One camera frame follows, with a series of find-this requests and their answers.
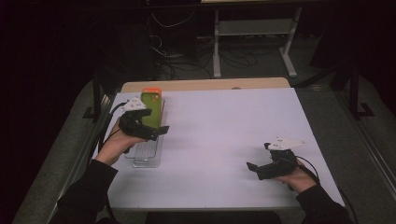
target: human hand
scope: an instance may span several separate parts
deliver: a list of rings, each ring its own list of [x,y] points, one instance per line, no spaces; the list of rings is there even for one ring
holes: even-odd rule
[[[108,139],[105,141],[102,149],[94,158],[107,165],[114,164],[120,155],[129,147],[134,146],[136,143],[147,142],[146,139],[134,137],[124,133],[120,129],[120,118],[117,119],[116,124],[111,129]]]
[[[297,160],[297,162],[299,165],[303,165],[300,161]],[[274,179],[279,180],[284,184],[288,184],[297,193],[301,193],[306,189],[310,189],[317,184],[309,174],[299,167],[296,167],[296,169],[289,175],[282,175]]]

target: table surface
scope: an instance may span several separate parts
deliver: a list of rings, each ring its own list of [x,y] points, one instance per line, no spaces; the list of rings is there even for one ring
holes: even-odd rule
[[[220,84],[222,79],[214,81]],[[135,84],[141,90],[148,83]],[[263,144],[275,141],[278,136],[307,143],[293,152],[314,164],[323,188],[336,202],[344,204],[295,90],[288,86],[163,90],[166,124],[170,129],[163,136],[161,164],[158,168],[134,168],[130,160],[121,157],[113,165],[119,173],[108,192],[111,206],[137,211],[299,207],[294,191],[275,180],[259,180],[246,165],[270,163],[270,153]],[[139,92],[119,93],[113,106]],[[109,127],[120,115],[122,111],[117,110]]]

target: wrist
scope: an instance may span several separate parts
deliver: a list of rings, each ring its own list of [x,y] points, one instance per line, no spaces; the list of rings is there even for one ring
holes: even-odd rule
[[[297,193],[301,193],[307,189],[314,187],[317,182],[315,182],[312,178],[298,178],[293,179],[289,183],[289,186],[293,188]]]
[[[119,157],[119,153],[103,148],[94,159],[111,166],[119,159]]]

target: black sleeve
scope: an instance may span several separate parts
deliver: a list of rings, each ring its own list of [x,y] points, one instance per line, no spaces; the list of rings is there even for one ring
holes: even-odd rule
[[[90,224],[106,204],[107,191],[117,170],[92,160],[80,180],[72,184],[58,201],[58,211],[51,220],[54,223]]]
[[[300,193],[297,201],[305,211],[304,224],[353,224],[345,207],[333,201],[320,185]]]

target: wire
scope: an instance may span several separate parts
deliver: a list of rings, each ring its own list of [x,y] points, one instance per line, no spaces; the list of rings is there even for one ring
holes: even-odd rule
[[[166,79],[173,80],[175,77],[177,77],[177,79],[180,79],[175,73],[175,68],[170,63],[164,62],[163,65],[169,67],[169,69],[170,69],[170,72],[167,72],[166,70],[164,70],[161,67],[161,70],[162,70],[163,74],[165,75]]]
[[[344,191],[343,191],[339,186],[337,186],[337,188],[338,188],[338,190],[340,191],[341,195],[342,195],[342,196],[344,197],[344,199],[346,200],[346,203],[347,203],[347,205],[349,206],[350,211],[352,212],[352,216],[353,216],[353,218],[355,219],[355,224],[359,224],[358,216],[356,215],[356,211],[355,211],[355,208],[352,206],[352,203],[350,202],[350,200],[348,199],[348,197],[347,197],[347,195],[344,193]]]
[[[300,168],[302,171],[306,172],[306,173],[307,173],[318,185],[320,185],[320,180],[319,180],[318,172],[317,172],[317,169],[315,169],[315,166],[312,165],[311,162],[309,162],[308,160],[306,160],[306,159],[304,159],[304,158],[302,158],[302,157],[299,157],[299,156],[295,156],[295,157],[296,157],[296,158],[299,158],[299,159],[302,159],[302,160],[304,160],[304,161],[306,161],[306,162],[308,162],[308,163],[312,166],[312,168],[315,170],[315,173],[316,173],[316,174],[312,173],[312,172],[311,172],[308,168],[306,168],[304,165],[298,164],[296,161],[290,161],[290,160],[288,160],[288,159],[282,158],[281,156],[276,156],[276,157],[274,157],[274,155],[273,155],[273,159],[285,161],[285,162],[288,162],[288,163],[290,163],[290,164],[292,164],[292,165],[297,165],[298,168]]]
[[[98,148],[98,153],[99,153],[99,151],[102,149],[102,147],[103,147],[103,145],[105,144],[105,142],[106,142],[111,136],[113,136],[113,134],[115,134],[115,133],[117,133],[117,132],[120,131],[120,129],[116,130],[114,133],[110,134],[110,135],[107,137],[106,140],[101,141],[101,140],[103,140],[103,139],[105,138],[105,134],[106,134],[106,130],[107,130],[107,128],[108,128],[108,124],[110,123],[111,119],[113,118],[114,112],[116,112],[116,110],[117,110],[118,108],[120,108],[121,106],[123,106],[123,105],[125,105],[125,104],[126,104],[126,103],[120,103],[120,104],[116,105],[116,106],[111,110],[111,112],[107,115],[106,122],[105,122],[105,124],[104,124],[103,129],[99,132],[99,134],[96,135],[95,141],[94,141],[93,144],[92,144],[91,151],[90,151],[90,154],[89,154],[88,160],[87,160],[87,168],[88,168],[88,166],[90,165],[90,161],[91,161],[91,159],[92,159],[93,152],[95,151],[96,146],[97,146],[97,148]],[[108,215],[109,215],[111,218],[113,218],[114,220],[117,220],[116,217],[114,216],[113,211],[111,210],[111,206],[110,206],[110,201],[109,201],[109,199],[108,199],[108,195],[106,196],[106,210],[107,210],[107,212],[108,212]]]
[[[192,62],[170,63],[170,64],[173,68],[176,68],[176,69],[179,69],[182,71],[197,71],[197,70],[203,69],[208,74],[209,78],[211,79],[212,75],[209,72],[209,70],[206,69],[206,67],[209,64],[211,59],[212,59],[212,56],[208,57],[208,59],[204,62],[204,65],[200,65],[200,64],[192,63]],[[182,67],[174,66],[173,64],[180,64],[180,65],[185,64],[185,65],[189,65],[189,66],[194,66],[194,68],[182,68]]]
[[[154,47],[149,47],[150,49],[154,49],[157,53],[161,54],[162,56],[166,57],[166,52],[160,49],[155,49]]]
[[[243,44],[242,43],[243,41],[246,41],[246,40],[239,38],[238,44],[236,46],[242,47],[242,48],[251,47],[250,45]],[[248,68],[248,67],[258,63],[257,56],[266,55],[266,54],[276,52],[278,50],[278,47],[281,45],[281,43],[279,41],[276,41],[276,43],[274,43],[275,44],[274,48],[267,49],[265,52],[257,52],[261,47],[266,47],[266,46],[264,46],[264,42],[265,41],[261,40],[261,42],[259,43],[258,46],[255,45],[255,49],[249,49],[249,50],[245,50],[245,51],[239,50],[237,52],[232,52],[230,50],[226,50],[225,52],[230,54],[230,56],[226,55],[224,52],[219,53],[219,56],[225,63],[227,63],[231,67]]]
[[[306,161],[306,162],[308,162],[308,164],[312,167],[312,169],[314,169],[314,171],[315,171],[315,175],[317,176],[317,178],[319,179],[319,174],[318,174],[318,171],[317,171],[317,169],[315,168],[315,166],[310,162],[310,161],[308,161],[307,159],[304,159],[303,157],[299,157],[299,156],[296,156],[296,158],[298,158],[298,159],[301,159],[301,160],[303,160],[303,161]]]
[[[161,48],[163,46],[163,41],[161,40],[161,38],[157,35],[150,35],[149,37],[156,37],[159,41],[160,41],[160,46],[159,48]]]
[[[171,25],[163,25],[163,24],[160,23],[160,22],[157,20],[157,18],[154,16],[154,13],[151,12],[152,18],[153,18],[159,25],[161,25],[161,27],[165,27],[165,28],[170,28],[170,27],[174,27],[174,26],[178,26],[178,25],[180,25],[180,24],[183,24],[184,22],[189,21],[189,20],[192,18],[192,16],[193,16],[194,14],[195,14],[195,11],[193,11],[193,12],[190,14],[190,16],[189,16],[187,19],[185,19],[184,21],[180,21],[180,22],[177,22],[177,23],[171,24]]]

